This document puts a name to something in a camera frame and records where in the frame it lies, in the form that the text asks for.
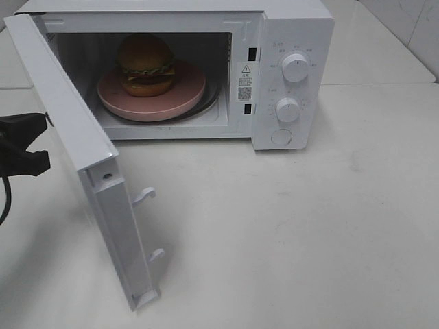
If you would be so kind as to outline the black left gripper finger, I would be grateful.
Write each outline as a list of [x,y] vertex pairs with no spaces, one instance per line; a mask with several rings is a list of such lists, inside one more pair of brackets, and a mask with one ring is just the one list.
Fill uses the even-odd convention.
[[1,140],[16,146],[30,146],[46,129],[47,121],[42,113],[1,117]]
[[1,146],[1,176],[39,176],[51,168],[47,151],[28,152]]

